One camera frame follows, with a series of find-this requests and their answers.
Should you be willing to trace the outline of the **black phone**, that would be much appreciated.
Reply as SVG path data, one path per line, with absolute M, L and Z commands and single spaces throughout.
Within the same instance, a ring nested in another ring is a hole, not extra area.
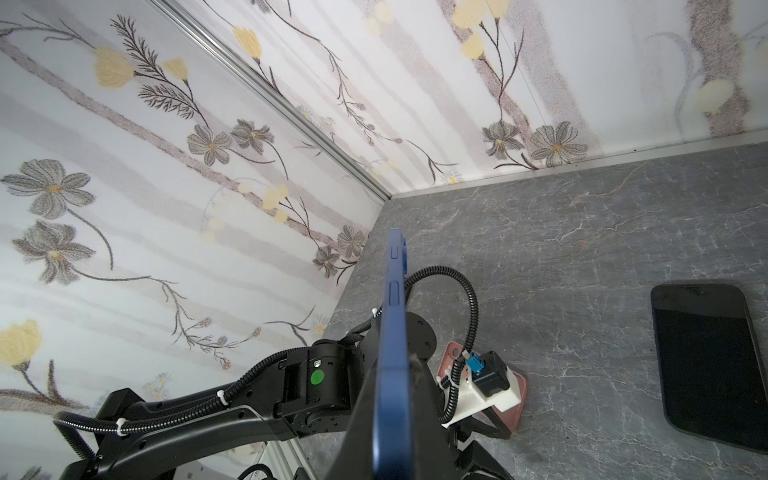
M 373 418 L 373 473 L 376 479 L 409 479 L 413 441 L 405 306 L 407 249 L 399 229 L 388 233 L 385 263 Z
M 668 423 L 766 453 L 767 384 L 742 291 L 729 284 L 662 284 L 650 300 Z

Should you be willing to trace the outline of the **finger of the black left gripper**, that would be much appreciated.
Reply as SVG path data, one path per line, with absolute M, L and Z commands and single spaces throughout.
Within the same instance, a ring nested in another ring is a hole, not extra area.
M 456 440 L 466 441 L 473 433 L 491 439 L 508 440 L 510 438 L 510 429 L 498 415 L 485 413 L 485 416 L 490 424 L 474 416 L 459 421 L 456 427 Z M 459 452 L 455 465 L 462 479 L 513 479 L 513 476 L 476 440 Z

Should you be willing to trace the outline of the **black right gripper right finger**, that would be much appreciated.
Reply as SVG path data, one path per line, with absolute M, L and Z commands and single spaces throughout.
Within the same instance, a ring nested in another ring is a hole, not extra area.
M 409 355 L 414 479 L 459 479 L 456 454 L 447 430 L 439 422 L 442 393 L 428 365 L 416 354 Z

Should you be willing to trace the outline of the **pink phone case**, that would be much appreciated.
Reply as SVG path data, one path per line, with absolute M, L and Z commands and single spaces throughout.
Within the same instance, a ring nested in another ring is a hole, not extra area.
M 454 415 L 442 426 L 456 426 L 466 434 L 509 439 L 519 426 L 528 382 L 493 351 L 482 354 L 479 359 L 484 364 L 479 373 L 464 367 Z

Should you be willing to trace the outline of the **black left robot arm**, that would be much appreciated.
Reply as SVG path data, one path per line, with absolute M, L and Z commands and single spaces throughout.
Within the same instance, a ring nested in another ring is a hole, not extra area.
M 122 389 L 94 418 L 60 412 L 54 425 L 78 457 L 63 475 L 169 479 L 182 465 L 251 442 L 340 432 L 344 440 L 328 473 L 332 479 L 506 478 L 479 444 L 459 447 L 467 425 L 446 423 L 458 393 L 440 394 L 419 357 L 410 363 L 412 389 L 425 405 L 408 421 L 406 454 L 376 465 L 376 327 L 370 319 L 339 341 L 274 353 L 217 389 L 155 403 Z

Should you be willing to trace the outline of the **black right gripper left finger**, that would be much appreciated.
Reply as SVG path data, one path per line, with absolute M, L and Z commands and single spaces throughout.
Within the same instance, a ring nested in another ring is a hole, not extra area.
M 375 479 L 374 432 L 378 362 L 367 372 L 345 435 L 327 479 Z

